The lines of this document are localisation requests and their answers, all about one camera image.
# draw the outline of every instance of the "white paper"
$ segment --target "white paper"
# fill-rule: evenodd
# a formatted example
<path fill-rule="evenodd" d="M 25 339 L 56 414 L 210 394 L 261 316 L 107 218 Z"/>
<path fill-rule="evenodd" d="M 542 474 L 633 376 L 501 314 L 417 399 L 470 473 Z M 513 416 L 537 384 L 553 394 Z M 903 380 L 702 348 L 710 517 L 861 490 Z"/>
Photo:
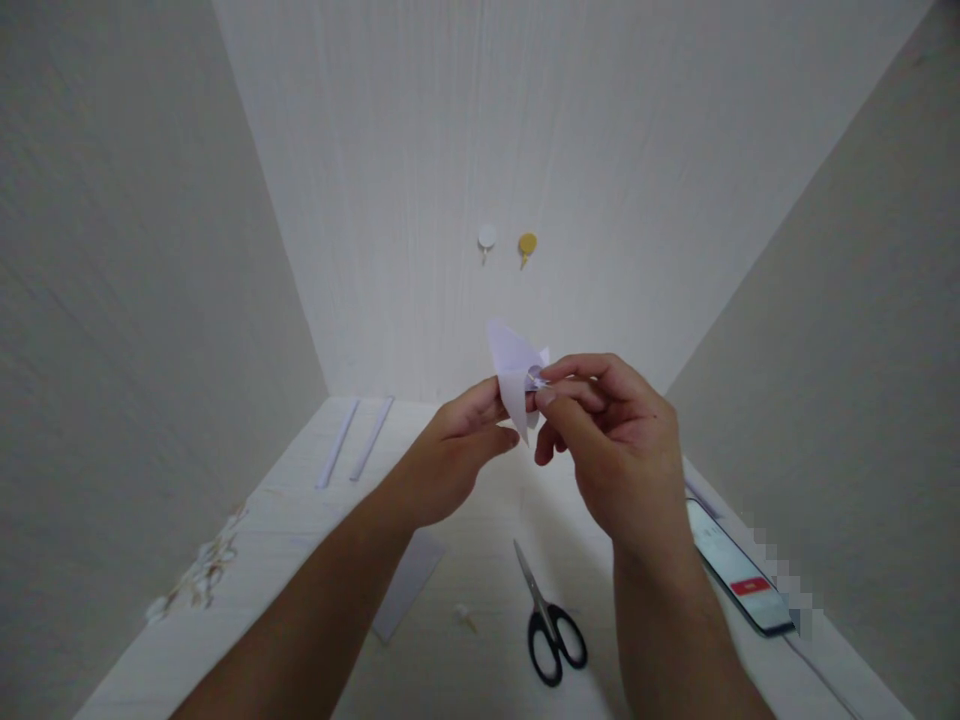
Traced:
<path fill-rule="evenodd" d="M 360 400 L 354 398 L 353 405 L 350 407 L 350 412 L 347 413 L 347 416 L 343 419 L 343 424 L 340 426 L 340 433 L 337 435 L 337 439 L 333 443 L 333 447 L 330 449 L 330 454 L 327 456 L 327 464 L 323 466 L 323 470 L 320 472 L 320 479 L 317 480 L 317 490 L 322 490 L 327 485 L 330 484 L 330 476 L 333 474 L 333 466 L 337 464 L 337 456 L 340 454 L 340 448 L 343 447 L 343 441 L 347 437 L 347 430 L 350 429 L 350 423 L 353 422 L 353 416 L 357 412 L 357 407 L 360 405 Z"/>
<path fill-rule="evenodd" d="M 417 530 L 413 534 L 373 619 L 373 631 L 381 641 L 389 642 L 446 551 L 440 541 L 426 530 Z"/>
<path fill-rule="evenodd" d="M 363 474 L 363 466 L 367 464 L 370 453 L 373 452 L 373 445 L 377 442 L 377 436 L 380 435 L 380 430 L 383 428 L 383 423 L 387 419 L 387 413 L 390 412 L 391 405 L 393 405 L 393 395 L 390 395 L 383 401 L 383 405 L 380 407 L 380 414 L 377 416 L 377 424 L 373 428 L 373 432 L 370 433 L 366 447 L 363 448 L 363 452 L 360 454 L 360 457 L 357 458 L 357 464 L 354 466 L 353 472 L 350 473 L 350 479 L 354 482 L 359 480 Z"/>
<path fill-rule="evenodd" d="M 550 348 L 537 352 L 533 346 L 508 328 L 503 320 L 487 322 L 487 341 L 493 355 L 493 367 L 500 381 L 500 399 L 517 432 L 529 445 L 527 428 L 535 428 L 540 413 L 527 412 L 527 376 L 530 369 L 550 364 Z"/>

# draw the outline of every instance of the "hand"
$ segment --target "hand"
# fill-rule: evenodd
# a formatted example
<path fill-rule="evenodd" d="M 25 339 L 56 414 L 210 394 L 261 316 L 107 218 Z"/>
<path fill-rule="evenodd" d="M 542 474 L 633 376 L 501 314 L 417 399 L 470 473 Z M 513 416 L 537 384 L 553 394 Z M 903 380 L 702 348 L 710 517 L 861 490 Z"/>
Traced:
<path fill-rule="evenodd" d="M 520 442 L 507 419 L 497 378 L 487 378 L 441 407 L 380 485 L 395 516 L 412 531 L 453 514 L 480 469 Z"/>
<path fill-rule="evenodd" d="M 544 368 L 536 395 L 547 422 L 536 462 L 569 448 L 587 509 L 648 573 L 670 577 L 696 563 L 685 505 L 677 414 L 616 355 L 569 355 Z"/>

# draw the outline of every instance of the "paper cutting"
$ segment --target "paper cutting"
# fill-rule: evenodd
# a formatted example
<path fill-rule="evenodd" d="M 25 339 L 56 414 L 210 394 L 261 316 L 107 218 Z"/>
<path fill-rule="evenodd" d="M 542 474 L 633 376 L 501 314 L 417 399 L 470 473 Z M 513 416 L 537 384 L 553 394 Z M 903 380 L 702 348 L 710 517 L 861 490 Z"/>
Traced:
<path fill-rule="evenodd" d="M 530 343 L 508 328 L 503 320 L 487 322 L 487 341 L 493 355 L 493 367 L 500 381 L 500 399 L 517 432 L 529 445 L 527 428 L 533 429 L 540 413 L 527 412 L 526 393 L 543 387 L 540 370 L 550 364 L 550 348 L 537 352 Z"/>

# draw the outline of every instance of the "phone screen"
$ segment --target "phone screen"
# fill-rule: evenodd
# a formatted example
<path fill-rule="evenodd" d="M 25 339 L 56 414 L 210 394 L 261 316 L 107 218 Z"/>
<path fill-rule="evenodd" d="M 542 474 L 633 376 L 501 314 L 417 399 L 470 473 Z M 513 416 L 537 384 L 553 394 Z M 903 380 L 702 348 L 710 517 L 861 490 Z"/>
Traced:
<path fill-rule="evenodd" d="M 687 514 L 697 550 L 753 626 L 766 636 L 793 630 L 780 593 L 716 520 L 696 500 L 687 500 Z"/>

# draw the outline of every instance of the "finger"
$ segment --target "finger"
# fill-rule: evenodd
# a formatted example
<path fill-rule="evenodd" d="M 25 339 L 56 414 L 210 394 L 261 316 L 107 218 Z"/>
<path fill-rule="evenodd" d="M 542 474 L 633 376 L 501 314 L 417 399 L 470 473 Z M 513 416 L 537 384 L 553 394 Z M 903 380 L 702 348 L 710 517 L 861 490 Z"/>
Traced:
<path fill-rule="evenodd" d="M 537 449 L 533 460 L 537 465 L 546 465 L 553 460 L 553 448 L 560 440 L 560 433 L 549 422 L 544 423 L 537 434 Z"/>
<path fill-rule="evenodd" d="M 550 381 L 568 375 L 595 377 L 603 391 L 617 400 L 660 399 L 640 373 L 613 353 L 567 355 L 540 371 L 540 376 Z"/>
<path fill-rule="evenodd" d="M 557 394 L 553 388 L 543 388 L 537 392 L 537 406 L 577 462 L 600 462 L 613 449 L 593 417 L 576 400 Z"/>
<path fill-rule="evenodd" d="M 457 442 L 463 443 L 467 447 L 470 460 L 479 470 L 497 455 L 503 455 L 515 448 L 517 443 L 520 442 L 520 434 L 512 428 L 491 425 L 472 435 L 460 438 Z"/>
<path fill-rule="evenodd" d="M 557 395 L 576 400 L 584 410 L 591 414 L 603 412 L 610 404 L 610 397 L 595 380 L 570 377 L 552 383 L 550 389 Z"/>
<path fill-rule="evenodd" d="M 507 417 L 500 400 L 500 383 L 496 376 L 481 380 L 448 402 L 447 408 L 452 418 L 466 420 L 471 428 L 499 422 Z"/>

